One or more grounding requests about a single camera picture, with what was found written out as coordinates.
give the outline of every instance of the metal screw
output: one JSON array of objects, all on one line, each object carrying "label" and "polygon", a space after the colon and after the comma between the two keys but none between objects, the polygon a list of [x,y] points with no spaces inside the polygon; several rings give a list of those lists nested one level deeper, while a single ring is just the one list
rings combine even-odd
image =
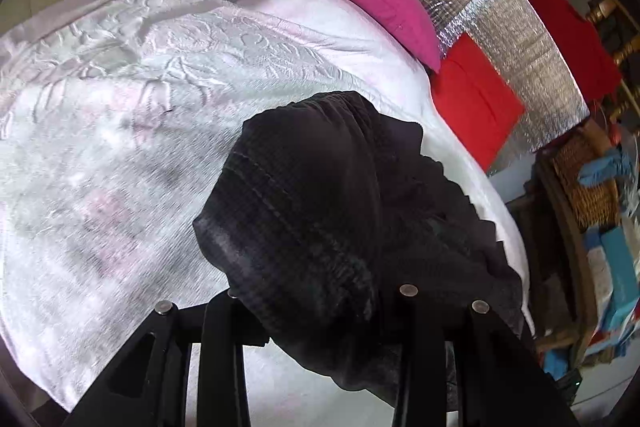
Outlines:
[{"label": "metal screw", "polygon": [[476,313],[481,313],[482,315],[484,315],[491,309],[489,307],[489,304],[484,301],[473,301],[471,307],[473,308],[473,311],[475,311]]},{"label": "metal screw", "polygon": [[159,301],[154,306],[154,311],[160,315],[166,315],[172,309],[174,309],[174,303],[172,303],[171,301]]},{"label": "metal screw", "polygon": [[418,295],[418,288],[413,284],[403,284],[400,286],[400,293],[405,297],[415,297]]}]

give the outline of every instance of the black cloth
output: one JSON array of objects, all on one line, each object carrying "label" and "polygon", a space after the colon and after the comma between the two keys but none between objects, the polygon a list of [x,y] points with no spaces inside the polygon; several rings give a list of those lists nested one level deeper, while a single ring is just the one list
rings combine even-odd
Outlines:
[{"label": "black cloth", "polygon": [[417,123],[356,92],[267,110],[244,122],[193,223],[202,253],[284,351],[390,404],[399,346],[385,339],[400,285],[461,308],[483,299],[517,335],[524,323],[494,223],[420,156],[421,141]]}]

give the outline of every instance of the white bedspread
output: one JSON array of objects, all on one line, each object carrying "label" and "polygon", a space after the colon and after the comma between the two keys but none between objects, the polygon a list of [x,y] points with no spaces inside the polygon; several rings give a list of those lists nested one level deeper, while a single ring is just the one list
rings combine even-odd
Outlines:
[{"label": "white bedspread", "polygon": [[[241,5],[68,0],[0,39],[0,333],[66,409],[156,301],[186,307],[226,287],[191,221],[242,122],[316,92],[354,89],[418,121],[422,153],[496,222],[528,292],[515,223],[436,113],[421,65],[346,0]],[[273,343],[245,357],[254,425],[390,424],[389,406]]]}]

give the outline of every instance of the red cloth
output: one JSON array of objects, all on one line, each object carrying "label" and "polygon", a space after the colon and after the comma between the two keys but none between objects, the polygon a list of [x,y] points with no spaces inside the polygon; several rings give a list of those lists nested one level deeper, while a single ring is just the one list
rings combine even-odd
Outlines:
[{"label": "red cloth", "polygon": [[484,171],[498,151],[524,106],[482,50],[463,34],[431,77],[436,109]]},{"label": "red cloth", "polygon": [[567,0],[528,1],[560,49],[585,101],[612,93],[622,76],[593,24],[580,17]]}]

